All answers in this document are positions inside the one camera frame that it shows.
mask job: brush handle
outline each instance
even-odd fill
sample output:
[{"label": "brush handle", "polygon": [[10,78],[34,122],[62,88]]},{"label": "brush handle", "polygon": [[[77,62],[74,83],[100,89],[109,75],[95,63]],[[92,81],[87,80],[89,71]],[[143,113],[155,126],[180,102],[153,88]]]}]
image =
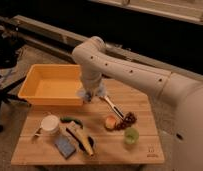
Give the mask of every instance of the brush handle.
[{"label": "brush handle", "polygon": [[113,111],[120,117],[121,120],[124,119],[123,113],[111,102],[108,96],[104,96],[105,101],[110,105]]}]

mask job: yellow tray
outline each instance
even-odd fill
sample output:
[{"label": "yellow tray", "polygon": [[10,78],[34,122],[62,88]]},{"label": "yellow tray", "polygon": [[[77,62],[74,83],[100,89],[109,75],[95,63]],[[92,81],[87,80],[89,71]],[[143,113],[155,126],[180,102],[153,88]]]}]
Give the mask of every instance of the yellow tray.
[{"label": "yellow tray", "polygon": [[78,65],[32,65],[18,96],[33,105],[81,106]]}]

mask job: white object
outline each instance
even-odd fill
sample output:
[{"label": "white object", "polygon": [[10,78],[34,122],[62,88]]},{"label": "white object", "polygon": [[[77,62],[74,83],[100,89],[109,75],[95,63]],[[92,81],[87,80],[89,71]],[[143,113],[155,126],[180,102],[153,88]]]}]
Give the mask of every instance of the white object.
[{"label": "white object", "polygon": [[171,71],[104,54],[105,43],[92,37],[73,50],[86,91],[96,90],[102,73],[175,107],[174,171],[203,171],[203,83]]},{"label": "white object", "polygon": [[55,115],[48,115],[41,122],[41,129],[46,133],[55,134],[59,130],[59,118]]}]

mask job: floor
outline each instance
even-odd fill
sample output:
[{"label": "floor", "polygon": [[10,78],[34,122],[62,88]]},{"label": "floor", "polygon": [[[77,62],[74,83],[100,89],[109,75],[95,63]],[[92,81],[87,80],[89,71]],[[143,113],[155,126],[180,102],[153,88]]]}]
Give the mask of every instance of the floor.
[{"label": "floor", "polygon": [[[0,80],[4,86],[26,75],[30,66],[34,63],[66,63],[55,56],[25,45],[21,49],[21,55],[18,64],[13,69],[2,70],[1,73],[5,77]],[[12,93],[17,93],[19,86]],[[170,106],[149,97],[152,111],[159,130],[160,140],[165,155],[165,163],[160,165],[145,165],[139,170],[141,171],[171,171],[172,169],[172,141],[174,115]],[[12,166],[10,164],[11,157],[19,138],[22,126],[24,124],[26,114],[30,106],[24,102],[12,101],[10,105],[2,104],[0,124],[4,125],[4,131],[0,133],[0,171],[136,171],[136,165],[108,165],[108,166]]]}]

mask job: wooden table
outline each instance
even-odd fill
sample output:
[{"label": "wooden table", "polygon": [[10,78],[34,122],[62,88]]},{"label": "wooden table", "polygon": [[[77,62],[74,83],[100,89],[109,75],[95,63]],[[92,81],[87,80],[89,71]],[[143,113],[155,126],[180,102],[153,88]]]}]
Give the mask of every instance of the wooden table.
[{"label": "wooden table", "polygon": [[[164,156],[159,141],[155,121],[148,98],[138,90],[115,80],[104,81],[111,100],[124,113],[129,111],[137,115],[134,125],[140,137],[136,145],[124,143],[124,131],[108,132],[104,128],[107,115],[115,115],[106,102],[94,98],[89,104],[80,107],[33,106],[22,129],[18,144],[13,154],[12,165],[85,165],[85,164],[149,164],[163,163]],[[95,141],[95,155],[83,153],[77,142],[68,135],[76,146],[76,153],[68,159],[59,153],[53,141],[54,137],[43,134],[32,141],[43,117],[51,112],[59,117],[73,116],[80,119],[84,129]]]}]

